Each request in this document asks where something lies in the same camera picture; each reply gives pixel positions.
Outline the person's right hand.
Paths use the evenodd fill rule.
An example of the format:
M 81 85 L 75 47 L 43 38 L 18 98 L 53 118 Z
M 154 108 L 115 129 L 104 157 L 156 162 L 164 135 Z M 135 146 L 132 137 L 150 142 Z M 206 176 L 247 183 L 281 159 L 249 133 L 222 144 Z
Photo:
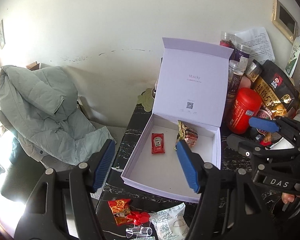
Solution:
M 281 199 L 284 204 L 292 203 L 295 200 L 295 195 L 288 194 L 288 193 L 282 193 Z

